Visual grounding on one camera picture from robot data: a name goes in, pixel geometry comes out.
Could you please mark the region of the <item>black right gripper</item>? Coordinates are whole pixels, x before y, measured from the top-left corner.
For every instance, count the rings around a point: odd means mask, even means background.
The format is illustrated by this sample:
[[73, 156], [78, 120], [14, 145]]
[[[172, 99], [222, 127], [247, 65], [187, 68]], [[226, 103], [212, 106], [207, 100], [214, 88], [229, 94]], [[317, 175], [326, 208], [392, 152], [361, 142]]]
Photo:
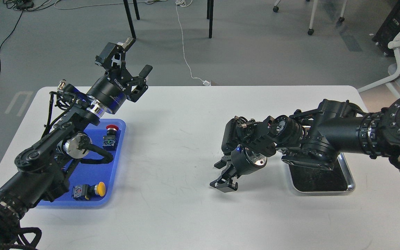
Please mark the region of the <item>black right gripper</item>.
[[253, 152], [248, 148], [236, 148], [231, 156], [223, 156], [214, 164], [216, 169], [222, 169], [221, 175], [210, 186], [221, 192], [233, 192], [238, 190], [236, 177], [248, 175], [262, 169], [267, 164], [267, 157]]

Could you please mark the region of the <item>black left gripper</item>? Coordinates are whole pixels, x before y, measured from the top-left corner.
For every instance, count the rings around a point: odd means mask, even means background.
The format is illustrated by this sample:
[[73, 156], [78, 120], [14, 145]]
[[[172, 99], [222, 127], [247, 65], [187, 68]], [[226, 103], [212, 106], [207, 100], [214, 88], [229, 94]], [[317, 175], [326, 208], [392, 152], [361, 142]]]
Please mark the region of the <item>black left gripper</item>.
[[126, 68], [125, 53], [133, 46], [135, 38], [127, 38], [123, 43], [108, 42], [95, 64], [105, 69], [87, 92], [87, 96], [102, 105], [109, 114], [116, 114], [125, 101], [137, 102], [148, 90], [147, 77], [153, 67], [146, 65], [138, 76], [132, 77]]

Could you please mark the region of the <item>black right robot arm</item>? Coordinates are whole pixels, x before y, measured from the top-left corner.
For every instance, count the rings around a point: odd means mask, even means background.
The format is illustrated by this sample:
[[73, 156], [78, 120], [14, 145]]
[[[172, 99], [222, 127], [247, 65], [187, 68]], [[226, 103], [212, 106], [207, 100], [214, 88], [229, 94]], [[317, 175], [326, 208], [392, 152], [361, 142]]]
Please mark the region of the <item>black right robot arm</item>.
[[276, 152], [289, 166], [300, 192], [349, 192], [354, 184], [343, 153], [388, 158], [400, 169], [400, 98], [379, 112], [366, 113], [349, 101], [324, 99], [317, 109], [264, 121], [236, 116], [225, 127], [221, 175], [210, 186], [238, 189], [236, 179], [262, 169]]

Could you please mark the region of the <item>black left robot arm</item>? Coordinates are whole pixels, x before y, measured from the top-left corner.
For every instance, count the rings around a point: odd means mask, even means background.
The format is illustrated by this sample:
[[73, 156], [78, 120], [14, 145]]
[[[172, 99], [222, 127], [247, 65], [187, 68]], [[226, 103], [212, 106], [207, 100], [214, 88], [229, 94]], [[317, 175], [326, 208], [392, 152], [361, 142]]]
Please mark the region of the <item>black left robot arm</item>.
[[138, 76], [126, 68], [125, 56], [135, 43], [108, 43], [95, 63], [105, 69], [87, 93], [62, 80], [50, 92], [49, 117], [38, 142], [14, 160], [17, 173], [0, 187], [0, 250], [35, 250], [42, 232], [20, 226], [20, 220], [41, 201], [52, 202], [69, 191], [70, 176], [79, 163], [108, 164], [113, 155], [92, 144], [84, 132], [105, 113], [115, 114], [124, 101], [136, 102], [148, 89], [146, 65]]

